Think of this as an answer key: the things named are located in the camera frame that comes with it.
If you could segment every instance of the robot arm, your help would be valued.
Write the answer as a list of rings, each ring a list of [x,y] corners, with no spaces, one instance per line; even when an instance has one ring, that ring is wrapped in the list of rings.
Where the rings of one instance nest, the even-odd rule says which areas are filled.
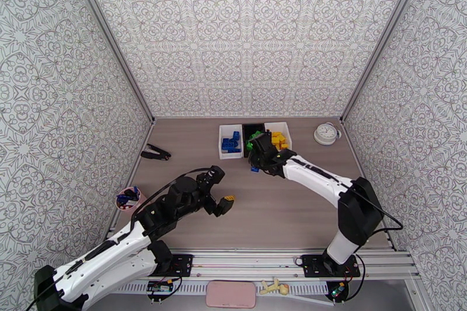
[[[154,271],[165,272],[172,254],[160,237],[173,230],[178,220],[201,208],[215,216],[231,209],[233,196],[217,204],[210,193],[224,175],[222,169],[212,166],[196,180],[178,177],[167,194],[136,210],[131,223],[97,248],[56,269],[49,265],[39,269],[34,276],[38,311],[86,310],[132,280]]]
[[[289,149],[278,152],[269,135],[267,132],[250,140],[250,164],[272,176],[296,181],[337,208],[339,230],[323,253],[326,269],[334,274],[382,221],[375,192],[362,177],[350,180],[313,165]]]

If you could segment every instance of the metal bracket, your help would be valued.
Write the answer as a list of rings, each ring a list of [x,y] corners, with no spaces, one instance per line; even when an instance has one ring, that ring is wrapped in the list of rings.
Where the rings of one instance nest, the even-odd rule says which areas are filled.
[[[358,278],[360,276],[360,270],[358,269],[358,263],[355,256],[350,256],[345,264],[340,265],[339,269],[331,274],[323,263],[323,254],[304,254],[301,256],[303,272],[305,278]]]
[[[149,277],[179,277],[187,278],[193,265],[192,254],[174,254],[169,269],[165,272],[154,271]]]

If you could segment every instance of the black cable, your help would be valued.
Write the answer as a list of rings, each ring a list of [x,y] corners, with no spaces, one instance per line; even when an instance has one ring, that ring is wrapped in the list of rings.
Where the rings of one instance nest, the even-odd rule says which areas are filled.
[[[180,279],[179,286],[177,286],[177,288],[174,291],[172,291],[169,295],[167,295],[167,297],[164,299],[164,301],[167,300],[168,298],[170,298],[174,293],[176,293],[180,289],[180,287],[182,285],[182,281],[183,281],[182,276],[180,276],[179,279]]]
[[[170,187],[172,184],[174,184],[177,179],[179,178],[182,178],[184,176],[186,176],[187,174],[190,174],[190,173],[195,173],[195,172],[204,172],[204,171],[207,171],[207,170],[210,170],[211,168],[198,168],[198,169],[193,169],[189,172],[186,172],[186,173],[183,173],[181,174],[180,176],[178,176],[177,178],[175,178],[174,180],[172,180],[170,183],[167,183],[166,185],[164,185],[161,189],[159,189],[158,191],[156,191],[154,194],[152,194],[146,201],[144,201],[139,207],[136,208],[136,210],[133,212],[133,214],[131,215],[131,220],[130,220],[130,232],[133,231],[134,227],[135,227],[135,222],[136,222],[136,215],[146,206],[148,205],[152,199],[154,199],[157,195],[159,195],[160,193],[162,193],[164,190],[166,190],[168,187]]]
[[[383,209],[381,209],[380,207],[376,206],[375,204],[373,204],[370,200],[368,200],[367,198],[365,198],[363,195],[361,195],[358,191],[356,191],[355,189],[352,189],[350,187],[347,187],[345,184],[343,183],[340,183],[344,188],[347,188],[349,191],[351,191],[352,193],[354,193],[355,195],[357,195],[358,197],[362,198],[363,200],[365,200],[367,203],[369,203],[371,206],[373,206],[376,210],[378,210],[383,216],[387,216],[388,218],[390,218],[391,220],[393,220],[396,224],[398,224],[398,227],[387,227],[387,228],[382,228],[382,229],[378,229],[378,230],[375,230],[373,231],[373,233],[371,234],[371,236],[375,235],[376,233],[378,232],[387,232],[387,231],[396,231],[396,230],[402,230],[404,228],[404,226],[402,225],[402,223],[397,220],[394,216],[392,216],[390,213],[384,211]]]
[[[177,286],[177,288],[174,291],[172,291],[169,295],[167,295],[167,297],[165,297],[164,300],[159,299],[160,301],[167,300],[168,298],[170,298],[174,293],[176,293],[180,289],[180,287],[182,285],[182,282],[183,282],[182,276],[179,276],[178,279],[175,279],[175,281],[177,281],[177,280],[180,280],[180,284]]]
[[[300,258],[300,257],[294,258],[294,264],[295,264],[297,267],[303,268],[303,263],[302,263],[302,264],[298,264],[298,263],[297,263],[297,259],[301,259],[301,258]]]
[[[46,287],[33,301],[32,303],[29,304],[29,306],[27,307],[26,311],[29,311],[31,309],[31,307],[34,306],[34,304],[42,297],[42,295],[44,295],[52,286],[54,286],[56,283],[58,283],[59,281],[61,281],[63,278],[63,275],[61,277],[59,277],[57,280],[55,280],[52,284],[50,284],[48,287]]]
[[[363,285],[363,282],[365,281],[365,274],[367,273],[367,268],[366,268],[366,266],[365,266],[365,262],[363,262],[363,259],[362,259],[358,254],[356,254],[356,256],[358,257],[358,259],[360,259],[361,264],[363,265],[363,274],[362,274],[362,276],[361,276],[360,285],[358,286],[357,291],[355,291],[355,294],[354,294],[354,295],[352,295],[351,297],[347,298],[346,301],[352,300],[353,298],[355,298],[355,296],[358,295],[358,293],[360,292],[360,289],[361,289],[361,287],[362,287],[362,285]]]

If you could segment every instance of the metal frame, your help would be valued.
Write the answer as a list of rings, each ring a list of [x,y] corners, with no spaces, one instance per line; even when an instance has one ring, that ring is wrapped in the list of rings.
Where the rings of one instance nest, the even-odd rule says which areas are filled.
[[[260,281],[272,282],[273,278],[290,286],[290,295],[277,297],[298,299],[306,302],[332,305],[304,296],[326,294],[324,282],[341,281],[337,278],[305,278],[303,269],[297,266],[297,258],[303,254],[321,254],[321,249],[309,250],[173,250],[174,253],[189,253],[193,257],[191,276],[183,278],[180,295],[205,295],[206,285],[212,280],[251,281],[256,284],[257,294],[261,288]],[[358,255],[365,263],[365,280],[404,280],[407,292],[416,311],[432,311],[433,305],[423,286],[420,274],[408,252],[396,252],[390,249],[361,249]],[[149,280],[157,277],[146,277],[122,286],[114,293],[131,293],[146,295]]]
[[[371,72],[375,68],[376,64],[378,63],[378,60],[380,59],[383,51],[386,49],[388,46],[391,37],[396,29],[396,26],[399,24],[400,19],[404,15],[407,7],[410,4],[410,0],[398,0],[396,3],[396,6],[394,7],[388,22],[386,23],[386,26],[383,29],[383,32],[381,33],[381,36],[379,37],[378,43],[373,50],[367,65],[365,66],[363,73],[358,80],[357,85],[355,86],[355,89],[352,92],[352,95],[350,96],[350,99],[345,106],[342,115],[340,117],[341,122],[345,122],[347,120],[347,117],[350,113],[350,110],[352,107],[355,105],[355,102],[357,101],[357,98],[360,95],[360,92],[362,91],[362,88],[364,87],[365,83],[368,80],[368,77],[370,76]]]
[[[102,11],[98,1],[97,0],[84,0],[84,1],[88,6],[89,12],[92,14],[95,21],[97,22],[97,26],[101,29],[102,34],[104,35],[104,38],[106,39],[107,44],[109,45],[109,49],[112,51],[115,59],[117,60],[117,63],[119,64],[121,70],[125,74],[125,77],[127,78],[128,83],[130,84],[131,88],[133,89],[133,92],[136,95],[136,98],[138,99],[141,107],[145,111],[148,117],[148,120],[150,122],[153,122],[154,116],[151,113],[151,109],[149,108],[149,105],[144,99],[144,96],[141,92],[140,87],[138,86],[138,83],[136,82],[133,74],[131,73],[130,66],[128,65],[128,62],[125,59],[125,56],[110,28],[110,25],[107,19],[105,18],[104,12]]]

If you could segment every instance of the clock face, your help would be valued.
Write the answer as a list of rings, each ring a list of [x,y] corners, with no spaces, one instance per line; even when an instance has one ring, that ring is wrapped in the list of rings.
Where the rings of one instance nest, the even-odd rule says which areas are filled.
[[[336,129],[331,125],[320,125],[318,127],[318,134],[324,138],[334,138],[336,136]]]

